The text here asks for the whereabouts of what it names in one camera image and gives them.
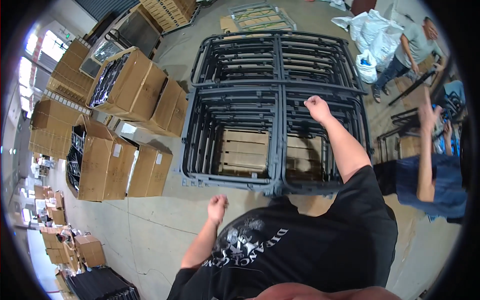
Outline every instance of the hand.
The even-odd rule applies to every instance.
[[[433,130],[433,127],[435,126],[435,123],[438,120],[438,117],[440,116],[440,113],[442,113],[442,110],[443,109],[439,105],[437,105],[435,107],[435,111],[433,111],[432,103],[430,101],[430,92],[428,91],[428,88],[425,87],[425,103],[419,107],[419,119],[421,128],[428,132],[431,132]]]
[[[225,195],[216,195],[210,199],[208,204],[208,219],[217,227],[222,224],[225,210],[228,207],[228,199]]]
[[[452,140],[452,132],[452,123],[448,120],[447,123],[444,124],[444,139]]]
[[[308,108],[312,118],[323,126],[332,118],[328,104],[317,95],[311,96],[303,104]]]
[[[419,67],[415,61],[411,61],[412,64],[412,70],[415,72],[415,74],[419,73]]]
[[[441,72],[445,69],[445,67],[439,63],[434,63],[433,66],[435,67],[435,72]]]

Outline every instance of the window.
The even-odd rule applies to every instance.
[[[45,34],[43,39],[41,51],[45,52],[48,56],[56,61],[60,61],[61,57],[67,50],[68,46],[62,42],[53,32],[50,30]]]
[[[25,51],[33,55],[33,52],[35,51],[36,47],[36,42],[38,41],[38,37],[34,34],[31,34],[28,38],[27,45],[25,46]]]
[[[24,217],[24,222],[28,223],[32,219],[32,215],[31,215],[30,210],[28,208],[22,209],[22,215]]]
[[[32,75],[32,63],[25,57],[20,59],[20,76],[18,81],[21,85],[30,86],[30,76]]]

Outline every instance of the gray t-shirt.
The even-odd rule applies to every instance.
[[[438,47],[437,42],[431,39],[427,39],[423,28],[415,23],[412,23],[410,26],[405,27],[403,34],[408,39],[408,47],[412,53],[413,60],[419,64],[424,61],[427,56],[435,52],[436,54],[443,56],[440,47]],[[408,59],[407,54],[403,51],[402,44],[398,45],[395,50],[395,57],[406,67],[411,67],[410,60]]]

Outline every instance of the white label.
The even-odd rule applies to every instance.
[[[156,164],[159,165],[162,163],[162,154],[159,153],[156,155]]]
[[[119,157],[120,156],[121,145],[115,144],[115,148],[113,148],[113,156]]]

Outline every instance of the fist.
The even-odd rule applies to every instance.
[[[220,225],[223,222],[225,210],[228,207],[228,199],[225,195],[216,195],[210,199],[208,204],[208,219],[215,225]]]
[[[304,101],[303,104],[308,108],[312,118],[322,125],[332,118],[328,104],[317,95],[311,96],[307,101]]]

